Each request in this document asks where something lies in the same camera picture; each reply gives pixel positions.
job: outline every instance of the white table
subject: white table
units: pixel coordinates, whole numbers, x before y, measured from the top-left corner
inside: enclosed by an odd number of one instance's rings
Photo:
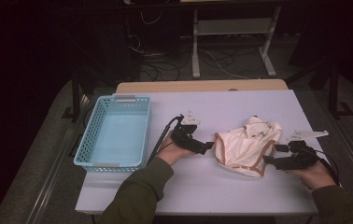
[[[279,141],[295,130],[311,131],[307,118],[293,91],[200,91],[146,92],[152,110],[148,137],[148,155],[165,125],[180,113],[191,111],[202,123],[193,137],[213,141],[215,132],[228,132],[245,124],[250,116],[277,121],[283,128]],[[322,150],[317,139],[307,145]],[[277,152],[276,157],[289,154]],[[298,177],[266,168],[264,177],[249,177],[221,168],[212,150],[179,161],[175,175],[166,184],[164,198],[158,203],[158,215],[240,215],[284,216],[317,213],[311,191]],[[113,200],[127,174],[87,173],[76,210],[101,214]]]

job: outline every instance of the person's left hand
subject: person's left hand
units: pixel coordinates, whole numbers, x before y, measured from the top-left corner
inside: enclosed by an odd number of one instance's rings
[[[182,147],[178,147],[175,143],[173,143],[173,140],[171,139],[171,132],[172,131],[170,131],[162,141],[162,144],[160,145],[161,150],[157,154],[157,157],[166,161],[169,165],[174,165],[174,163],[180,159],[196,154]]]

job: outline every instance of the sleeve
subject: sleeve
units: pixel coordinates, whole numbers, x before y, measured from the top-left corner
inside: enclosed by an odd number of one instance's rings
[[[339,186],[313,191],[321,224],[353,224],[353,202]]]
[[[121,184],[113,202],[101,215],[100,223],[151,223],[165,183],[173,174],[171,166],[160,158],[133,172]]]

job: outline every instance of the person's right arm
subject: person's right arm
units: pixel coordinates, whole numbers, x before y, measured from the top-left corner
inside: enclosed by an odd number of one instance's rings
[[[323,224],[353,224],[353,202],[346,192],[333,181],[328,169],[318,161],[305,170],[289,170],[297,175],[312,195]]]

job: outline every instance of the person's right hand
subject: person's right hand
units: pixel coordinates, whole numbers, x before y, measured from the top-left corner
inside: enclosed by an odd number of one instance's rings
[[[287,170],[285,172],[299,176],[302,183],[312,190],[336,185],[328,169],[320,161],[304,170]]]

